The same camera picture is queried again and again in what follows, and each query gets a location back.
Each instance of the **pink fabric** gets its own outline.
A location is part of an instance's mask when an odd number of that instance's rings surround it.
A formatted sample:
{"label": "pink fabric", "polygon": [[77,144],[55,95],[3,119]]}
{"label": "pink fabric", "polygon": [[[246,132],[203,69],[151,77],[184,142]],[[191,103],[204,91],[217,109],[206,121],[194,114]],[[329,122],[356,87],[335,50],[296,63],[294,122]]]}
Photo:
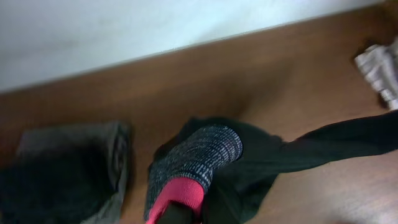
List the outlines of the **pink fabric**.
{"label": "pink fabric", "polygon": [[190,207],[195,216],[199,217],[204,196],[205,191],[197,181],[185,177],[174,178],[166,184],[157,197],[146,224],[156,224],[170,202]]}

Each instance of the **wooden floor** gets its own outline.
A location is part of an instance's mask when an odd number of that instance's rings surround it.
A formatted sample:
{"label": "wooden floor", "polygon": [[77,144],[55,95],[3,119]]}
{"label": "wooden floor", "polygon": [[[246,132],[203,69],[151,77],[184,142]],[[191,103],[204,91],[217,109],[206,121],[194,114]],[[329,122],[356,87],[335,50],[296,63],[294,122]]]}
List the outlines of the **wooden floor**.
{"label": "wooden floor", "polygon": [[[0,162],[22,130],[121,119],[136,129],[122,223],[142,223],[146,169],[191,116],[227,116],[292,140],[386,112],[352,62],[396,30],[378,7],[257,32],[0,96]],[[250,223],[398,223],[398,152],[282,174]]]}

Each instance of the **black garment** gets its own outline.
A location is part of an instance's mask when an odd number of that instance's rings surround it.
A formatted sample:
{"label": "black garment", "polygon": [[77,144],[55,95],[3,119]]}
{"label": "black garment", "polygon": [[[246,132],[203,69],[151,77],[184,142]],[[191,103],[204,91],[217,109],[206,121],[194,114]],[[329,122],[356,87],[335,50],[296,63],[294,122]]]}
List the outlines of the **black garment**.
{"label": "black garment", "polygon": [[80,223],[114,193],[100,150],[73,149],[0,171],[4,224]]}
{"label": "black garment", "polygon": [[284,142],[250,124],[225,118],[191,119],[163,145],[154,160],[198,128],[222,124],[243,144],[240,159],[215,172],[203,204],[203,223],[244,223],[258,211],[279,173],[311,169],[331,161],[373,156],[398,148],[398,112],[331,124]]}

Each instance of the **wall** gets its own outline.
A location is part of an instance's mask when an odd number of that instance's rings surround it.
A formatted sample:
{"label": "wall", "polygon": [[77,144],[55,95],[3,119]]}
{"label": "wall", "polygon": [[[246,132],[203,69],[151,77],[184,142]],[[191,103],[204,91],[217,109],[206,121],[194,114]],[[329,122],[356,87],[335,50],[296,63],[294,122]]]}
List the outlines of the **wall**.
{"label": "wall", "polygon": [[0,0],[0,91],[381,0]]}

